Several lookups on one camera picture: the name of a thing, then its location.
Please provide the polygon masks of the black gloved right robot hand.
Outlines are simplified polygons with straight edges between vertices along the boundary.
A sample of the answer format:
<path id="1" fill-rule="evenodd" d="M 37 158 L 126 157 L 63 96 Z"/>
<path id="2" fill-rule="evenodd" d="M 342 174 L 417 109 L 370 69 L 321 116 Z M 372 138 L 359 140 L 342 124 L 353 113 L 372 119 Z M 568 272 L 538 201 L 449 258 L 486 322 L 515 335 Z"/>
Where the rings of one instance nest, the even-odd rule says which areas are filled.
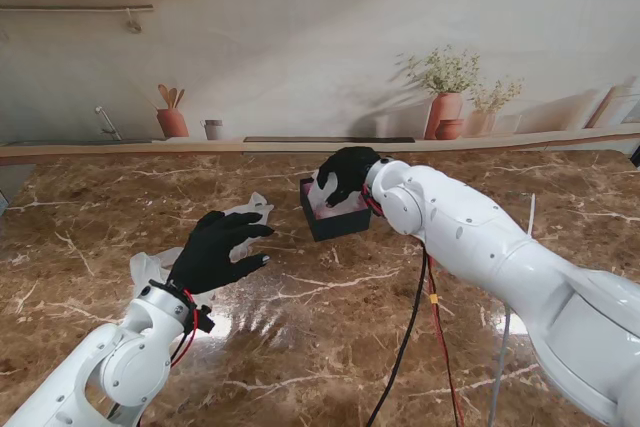
<path id="1" fill-rule="evenodd" d="M 370 147 L 345 147 L 331 155 L 319 168 L 316 182 L 323 189 L 329 175 L 337 178 L 337 186 L 328 196 L 326 205 L 335 207 L 345 201 L 352 192 L 361 192 L 369 170 L 381 160 Z"/>

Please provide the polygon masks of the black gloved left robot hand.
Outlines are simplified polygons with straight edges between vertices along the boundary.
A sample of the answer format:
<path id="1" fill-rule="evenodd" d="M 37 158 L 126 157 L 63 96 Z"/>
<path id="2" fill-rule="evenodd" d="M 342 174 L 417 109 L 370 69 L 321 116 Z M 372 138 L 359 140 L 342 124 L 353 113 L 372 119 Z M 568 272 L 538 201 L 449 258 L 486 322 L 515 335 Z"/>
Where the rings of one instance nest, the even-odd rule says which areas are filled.
<path id="1" fill-rule="evenodd" d="M 274 233 L 271 227 L 259 224 L 261 218 L 257 212 L 206 214 L 191 231 L 168 281 L 199 295 L 235 283 L 265 266 L 269 261 L 266 254 L 231 260 L 231 251 L 246 240 Z"/>

